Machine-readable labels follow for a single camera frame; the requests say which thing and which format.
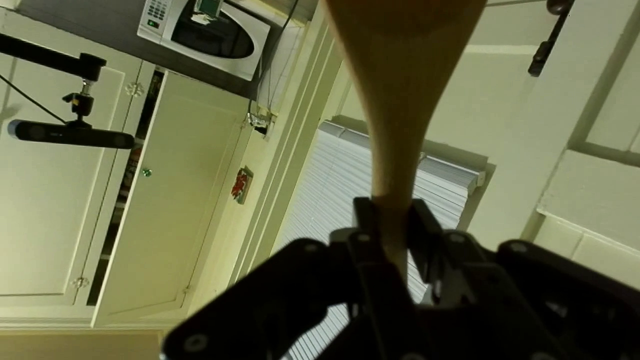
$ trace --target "wooden stick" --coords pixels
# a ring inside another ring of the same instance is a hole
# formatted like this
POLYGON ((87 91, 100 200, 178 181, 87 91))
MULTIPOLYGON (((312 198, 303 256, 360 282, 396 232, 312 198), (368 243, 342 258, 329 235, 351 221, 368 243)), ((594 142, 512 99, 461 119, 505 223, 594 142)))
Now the wooden stick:
POLYGON ((324 0, 370 123, 378 237, 405 273, 426 127, 487 0, 324 0))

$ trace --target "cabinet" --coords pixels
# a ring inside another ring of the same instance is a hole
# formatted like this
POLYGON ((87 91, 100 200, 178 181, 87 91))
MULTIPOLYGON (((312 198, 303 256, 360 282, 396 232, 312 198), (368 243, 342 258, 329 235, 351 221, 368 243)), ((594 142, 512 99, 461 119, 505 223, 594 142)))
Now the cabinet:
POLYGON ((146 324, 183 309, 249 137, 245 113, 240 97, 167 75, 94 326, 146 324))
MULTIPOLYGON (((2 35, 70 56, 90 52, 108 61, 93 97, 90 125, 131 130, 143 99, 126 93, 140 82, 143 61, 0 10, 2 35)), ((83 80, 0 54, 0 75, 62 119, 72 121, 62 97, 79 93, 83 80)), ((126 153, 19 142, 7 135, 15 119, 55 123, 29 101, 0 85, 0 307, 74 305, 87 279, 88 256, 100 247, 100 204, 126 153)))

